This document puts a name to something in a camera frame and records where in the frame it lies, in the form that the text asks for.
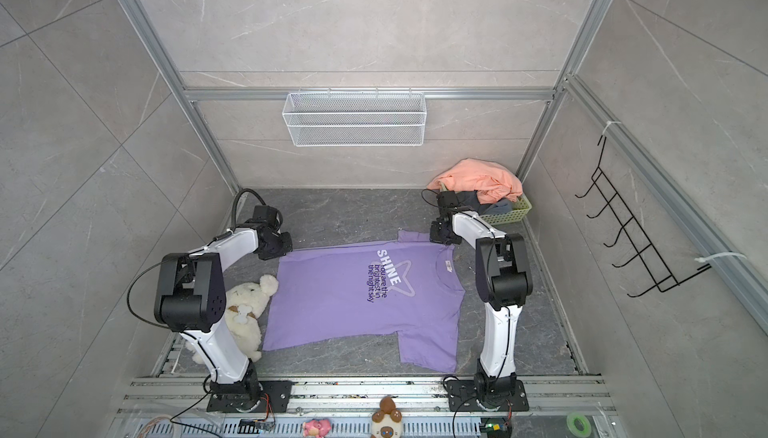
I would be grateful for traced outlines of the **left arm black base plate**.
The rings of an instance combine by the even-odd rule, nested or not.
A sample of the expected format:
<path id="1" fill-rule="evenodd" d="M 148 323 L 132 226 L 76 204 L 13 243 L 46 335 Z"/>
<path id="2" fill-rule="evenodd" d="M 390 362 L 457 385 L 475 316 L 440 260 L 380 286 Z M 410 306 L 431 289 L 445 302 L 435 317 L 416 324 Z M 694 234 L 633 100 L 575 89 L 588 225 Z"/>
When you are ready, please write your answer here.
<path id="1" fill-rule="evenodd" d="M 212 383 L 206 410 L 221 413 L 285 413 L 291 396 L 291 381 Z"/>

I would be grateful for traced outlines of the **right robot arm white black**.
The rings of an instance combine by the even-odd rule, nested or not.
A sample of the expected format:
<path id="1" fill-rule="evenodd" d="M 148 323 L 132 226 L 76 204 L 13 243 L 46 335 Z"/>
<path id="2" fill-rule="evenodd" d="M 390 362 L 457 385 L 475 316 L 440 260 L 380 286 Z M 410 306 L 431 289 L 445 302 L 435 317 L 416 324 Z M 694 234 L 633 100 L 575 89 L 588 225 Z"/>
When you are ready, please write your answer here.
<path id="1" fill-rule="evenodd" d="M 474 376 L 479 405 L 497 408 L 521 389 L 514 353 L 517 325 L 533 283 L 525 239 L 487 223 L 460 204 L 454 191 L 436 192 L 438 218 L 430 240 L 441 244 L 466 242 L 475 251 L 475 286 L 485 306 L 485 335 Z"/>

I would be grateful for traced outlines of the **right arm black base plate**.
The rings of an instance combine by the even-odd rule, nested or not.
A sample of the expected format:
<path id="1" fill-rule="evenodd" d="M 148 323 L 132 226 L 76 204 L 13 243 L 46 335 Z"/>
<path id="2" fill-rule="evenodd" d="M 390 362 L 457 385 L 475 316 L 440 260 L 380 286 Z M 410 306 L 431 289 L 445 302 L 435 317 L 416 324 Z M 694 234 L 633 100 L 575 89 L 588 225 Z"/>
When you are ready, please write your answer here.
<path id="1" fill-rule="evenodd" d="M 527 412 L 530 410 L 524 383 L 514 376 L 493 385 L 476 380 L 444 377 L 441 385 L 451 412 Z"/>

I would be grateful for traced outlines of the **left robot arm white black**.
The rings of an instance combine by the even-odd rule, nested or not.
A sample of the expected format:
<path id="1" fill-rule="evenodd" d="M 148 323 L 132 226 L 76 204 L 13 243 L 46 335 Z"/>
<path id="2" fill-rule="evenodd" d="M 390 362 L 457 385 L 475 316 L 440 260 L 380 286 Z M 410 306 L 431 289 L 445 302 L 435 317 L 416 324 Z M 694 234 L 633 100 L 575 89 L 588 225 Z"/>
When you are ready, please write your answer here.
<path id="1" fill-rule="evenodd" d="M 166 255 L 160 266 L 154 315 L 177 332 L 210 373 L 210 411 L 249 413 L 266 404 L 255 363 L 261 358 L 258 319 L 277 293 L 275 276 L 225 288 L 224 271 L 248 254 L 262 260 L 292 250 L 281 230 L 282 214 L 266 204 L 214 242 L 188 253 Z"/>

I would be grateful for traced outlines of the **purple t shirt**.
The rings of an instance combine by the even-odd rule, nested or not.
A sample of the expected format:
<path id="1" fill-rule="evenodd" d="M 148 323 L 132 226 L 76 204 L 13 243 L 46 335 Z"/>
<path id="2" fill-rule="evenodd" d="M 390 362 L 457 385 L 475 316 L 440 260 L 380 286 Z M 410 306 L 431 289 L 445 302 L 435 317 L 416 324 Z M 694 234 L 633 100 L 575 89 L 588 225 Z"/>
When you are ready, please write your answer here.
<path id="1" fill-rule="evenodd" d="M 401 362 L 456 369 L 465 289 L 451 245 L 400 231 L 396 240 L 296 250 L 280 259 L 277 281 L 265 351 L 394 334 Z"/>

